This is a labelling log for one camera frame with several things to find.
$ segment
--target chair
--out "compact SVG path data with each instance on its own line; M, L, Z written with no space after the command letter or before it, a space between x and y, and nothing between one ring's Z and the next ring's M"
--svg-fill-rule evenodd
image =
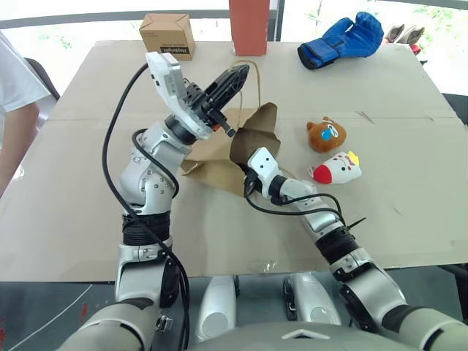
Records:
M49 78L49 75L45 71L44 67L32 58L24 58L31 65L34 71L37 73L41 81L44 83L45 87L49 90L50 94L56 99L60 99L60 94L57 92L56 87L53 86L52 81Z

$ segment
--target person's arm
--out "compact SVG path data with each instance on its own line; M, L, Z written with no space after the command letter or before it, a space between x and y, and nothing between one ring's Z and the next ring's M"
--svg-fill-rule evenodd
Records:
M0 151L0 197L36 136L39 108L35 102L7 112Z

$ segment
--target cardboard sheet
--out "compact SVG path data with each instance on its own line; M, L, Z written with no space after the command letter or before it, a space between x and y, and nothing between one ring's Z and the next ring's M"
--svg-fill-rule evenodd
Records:
M414 55L385 45L370 58L340 59L310 72L297 62L297 44L268 45L268 55L256 59L262 100L278 105L279 165L308 178L307 167L332 155L310 149L306 122L336 119L348 132L336 151L353 150L363 175L318 188L339 199L348 222L367 217L352 230L358 243L386 268L468 261L468 129ZM198 43L184 72L205 86L232 62L229 46ZM143 53L141 42L96 46L59 100L23 162L23 176L0 199L0 280L115 279L121 208L105 184L100 150ZM281 85L286 78L294 88ZM256 85L249 79L244 106L253 107ZM391 101L382 98L390 91ZM167 113L149 77L141 77L110 143L113 179L129 161L131 134ZM298 219L254 211L238 195L178 176L181 192L173 201L171 233L190 276L327 269Z

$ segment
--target white sleeve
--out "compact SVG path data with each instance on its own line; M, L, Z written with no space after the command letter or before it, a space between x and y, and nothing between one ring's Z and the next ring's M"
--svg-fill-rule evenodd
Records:
M10 112L49 94L26 60L0 32L0 106Z

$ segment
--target red object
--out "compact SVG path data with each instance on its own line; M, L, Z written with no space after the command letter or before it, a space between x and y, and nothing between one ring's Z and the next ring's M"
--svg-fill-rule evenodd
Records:
M319 167L315 168L313 176L314 180L318 181L319 183L331 183L331 172L327 166L320 165Z
M266 54L270 0L229 0L235 54Z
M418 44L412 44L409 46L412 50L412 52L415 54L415 55L418 55L420 52L421 52L421 46L419 46Z
M0 350L2 350L3 348L3 341L5 341L5 339L7 338L7 333L5 333L5 330L0 328Z

